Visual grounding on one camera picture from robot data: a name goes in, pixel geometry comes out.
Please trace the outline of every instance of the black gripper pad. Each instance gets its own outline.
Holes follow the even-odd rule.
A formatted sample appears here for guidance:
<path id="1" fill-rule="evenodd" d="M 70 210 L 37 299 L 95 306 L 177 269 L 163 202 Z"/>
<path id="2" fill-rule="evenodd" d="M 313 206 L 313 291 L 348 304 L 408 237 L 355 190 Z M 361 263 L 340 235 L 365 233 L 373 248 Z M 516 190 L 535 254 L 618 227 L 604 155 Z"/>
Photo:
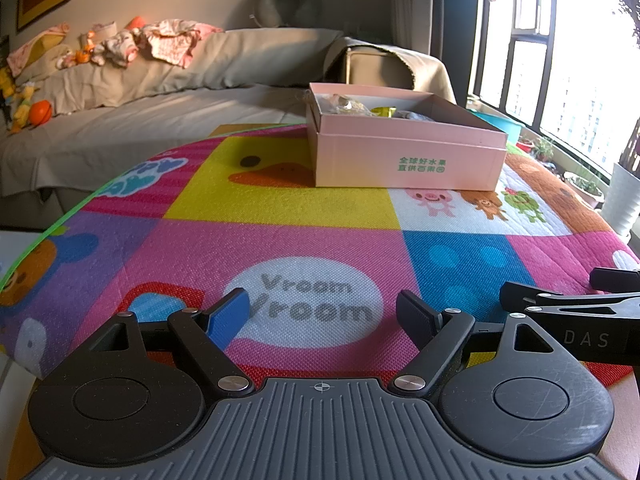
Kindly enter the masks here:
<path id="1" fill-rule="evenodd" d="M 396 397 L 375 379 L 268 379 L 217 403 L 201 430 L 160 458 L 89 467 L 49 458 L 47 480 L 614 480 L 593 456 L 555 466 L 508 465 L 460 444 L 430 404 Z"/>

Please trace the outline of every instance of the play mat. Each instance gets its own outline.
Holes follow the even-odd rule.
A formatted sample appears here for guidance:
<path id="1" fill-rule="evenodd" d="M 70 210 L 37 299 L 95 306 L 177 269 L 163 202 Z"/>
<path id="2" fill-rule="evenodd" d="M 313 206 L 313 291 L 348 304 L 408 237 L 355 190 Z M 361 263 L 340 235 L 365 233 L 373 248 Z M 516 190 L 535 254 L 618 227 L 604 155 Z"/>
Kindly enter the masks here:
<path id="1" fill-rule="evenodd" d="M 312 186 L 303 125 L 210 137 L 137 165 L 10 269 L 0 344 L 43 377 L 115 312 L 164 320 L 242 286 L 251 315 L 226 353 L 258 384 L 388 380 L 417 352 L 395 320 L 401 289 L 500 321 L 505 280 L 585 294 L 594 266 L 638 266 L 596 213 L 516 153 L 495 192 Z M 630 371 L 589 366 L 606 385 Z"/>

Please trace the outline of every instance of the window frame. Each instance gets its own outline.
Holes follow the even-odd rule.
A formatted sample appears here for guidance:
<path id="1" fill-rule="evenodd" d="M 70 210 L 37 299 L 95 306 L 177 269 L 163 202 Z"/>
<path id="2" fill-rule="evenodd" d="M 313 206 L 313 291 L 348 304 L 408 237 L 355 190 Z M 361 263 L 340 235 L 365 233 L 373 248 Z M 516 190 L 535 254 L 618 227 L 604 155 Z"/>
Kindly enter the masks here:
<path id="1" fill-rule="evenodd" d="M 516 28 L 518 20 L 518 6 L 519 0 L 513 0 L 513 13 L 511 17 L 511 38 L 509 42 L 509 48 L 507 52 L 507 60 L 504 67 L 504 79 L 502 81 L 502 92 L 500 94 L 500 104 L 498 108 L 483 101 L 480 97 L 480 91 L 482 88 L 482 76 L 484 74 L 484 62 L 486 58 L 486 45 L 488 39 L 489 30 L 489 10 L 491 2 L 489 0 L 482 0 L 482 13 L 479 16 L 481 20 L 480 26 L 480 38 L 478 41 L 478 59 L 476 62 L 476 74 L 473 85 L 473 93 L 480 99 L 480 101 L 489 108 L 497 109 L 500 113 L 510 117 L 516 121 L 524 123 L 518 117 L 510 114 L 506 110 L 507 97 L 509 95 L 509 87 L 511 85 L 511 74 L 513 71 L 513 56 L 515 52 L 515 45 L 517 41 L 529 42 L 529 43 L 541 43 L 546 45 L 545 60 L 542 68 L 542 79 L 540 81 L 540 91 L 538 92 L 538 100 L 536 102 L 536 110 L 534 113 L 533 121 L 531 125 L 526 124 L 527 128 L 533 130 L 540 136 L 547 140 L 550 140 L 552 144 L 565 152 L 571 158 L 576 160 L 580 165 L 587 168 L 591 173 L 594 173 L 597 177 L 603 180 L 606 184 L 610 181 L 610 173 L 604 170 L 596 162 L 587 158 L 579 150 L 569 145 L 564 140 L 556 137 L 553 133 L 543 130 L 541 127 L 542 115 L 544 113 L 546 104 L 546 95 L 549 88 L 549 81 L 551 76 L 551 67 L 554 52 L 554 41 L 556 38 L 556 5 L 558 0 L 551 0 L 551 16 L 549 20 L 549 34 L 540 34 L 540 13 L 541 0 L 536 1 L 536 28 L 535 29 L 520 29 Z"/>

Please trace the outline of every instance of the red pot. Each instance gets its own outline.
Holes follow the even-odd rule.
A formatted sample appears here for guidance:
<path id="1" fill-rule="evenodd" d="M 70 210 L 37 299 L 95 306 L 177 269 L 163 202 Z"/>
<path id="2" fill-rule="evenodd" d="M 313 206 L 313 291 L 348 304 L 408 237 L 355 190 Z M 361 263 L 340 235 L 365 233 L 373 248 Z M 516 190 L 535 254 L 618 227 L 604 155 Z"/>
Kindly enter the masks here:
<path id="1" fill-rule="evenodd" d="M 519 140 L 518 142 L 516 142 L 516 146 L 518 146 L 523 152 L 529 153 L 531 150 L 533 150 L 533 147 L 535 146 L 535 144 L 527 140 L 524 140 L 524 141 Z"/>

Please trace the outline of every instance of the white pot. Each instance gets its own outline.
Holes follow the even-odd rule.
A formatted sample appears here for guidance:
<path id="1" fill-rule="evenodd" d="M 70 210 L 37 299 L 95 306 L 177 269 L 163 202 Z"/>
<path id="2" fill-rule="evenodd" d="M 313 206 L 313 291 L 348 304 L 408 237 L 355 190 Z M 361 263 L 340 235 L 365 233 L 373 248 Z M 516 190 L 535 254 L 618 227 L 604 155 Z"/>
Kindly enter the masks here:
<path id="1" fill-rule="evenodd" d="M 626 237 L 640 215 L 640 180 L 618 163 L 613 165 L 609 192 L 601 216 L 619 235 Z"/>
<path id="2" fill-rule="evenodd" d="M 583 190 L 581 187 L 578 187 L 574 184 L 574 177 L 578 177 L 575 173 L 571 173 L 569 171 L 565 171 L 564 172 L 564 179 L 565 182 L 571 187 L 571 189 L 573 189 L 578 196 L 583 199 L 587 204 L 589 204 L 591 207 L 595 208 L 600 202 L 602 202 L 604 200 L 604 197 L 602 195 L 600 196 L 596 196 L 596 195 L 592 195 L 591 193 Z"/>

